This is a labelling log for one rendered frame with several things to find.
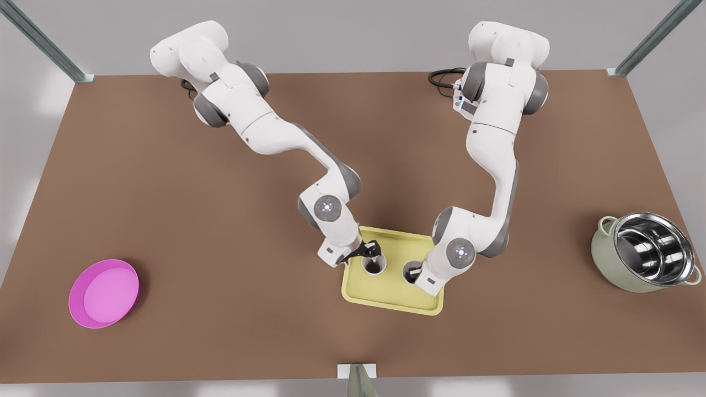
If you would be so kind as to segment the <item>silver frame post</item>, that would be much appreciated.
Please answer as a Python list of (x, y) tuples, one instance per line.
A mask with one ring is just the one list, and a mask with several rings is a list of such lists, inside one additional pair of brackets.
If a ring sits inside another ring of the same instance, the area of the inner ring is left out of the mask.
[(628, 53), (618, 66), (606, 69), (607, 75), (627, 76), (701, 3), (703, 0), (679, 0), (677, 5)]
[(93, 83), (95, 75), (84, 73), (12, 0), (0, 0), (0, 14), (23, 33), (73, 83)]
[(372, 380), (377, 378), (377, 364), (338, 364), (337, 378), (346, 379), (346, 397), (378, 397)]

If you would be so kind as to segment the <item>pink round bowl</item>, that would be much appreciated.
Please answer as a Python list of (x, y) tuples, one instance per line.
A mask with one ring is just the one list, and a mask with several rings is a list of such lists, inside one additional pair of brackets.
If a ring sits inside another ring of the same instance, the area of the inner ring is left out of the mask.
[(136, 306), (141, 284), (126, 261), (106, 259), (86, 268), (69, 292), (73, 321), (87, 329), (101, 329), (123, 319)]

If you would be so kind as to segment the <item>green pot with steel interior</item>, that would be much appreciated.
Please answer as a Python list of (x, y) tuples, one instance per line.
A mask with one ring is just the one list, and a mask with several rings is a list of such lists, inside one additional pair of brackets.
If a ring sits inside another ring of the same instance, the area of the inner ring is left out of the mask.
[(600, 274), (628, 292), (696, 286), (703, 279), (690, 239), (656, 213), (604, 216), (593, 234), (591, 255)]

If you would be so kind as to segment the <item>yellow rectangular tray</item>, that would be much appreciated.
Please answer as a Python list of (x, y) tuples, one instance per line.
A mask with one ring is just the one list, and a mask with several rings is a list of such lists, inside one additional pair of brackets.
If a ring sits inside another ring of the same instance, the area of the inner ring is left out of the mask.
[(346, 301), (378, 308), (434, 316), (443, 309), (444, 290), (429, 296), (403, 277), (404, 264), (423, 261), (433, 248), (428, 235), (361, 226), (363, 240), (376, 240), (386, 257), (386, 268), (369, 275), (361, 257), (350, 259), (343, 274), (342, 296)]

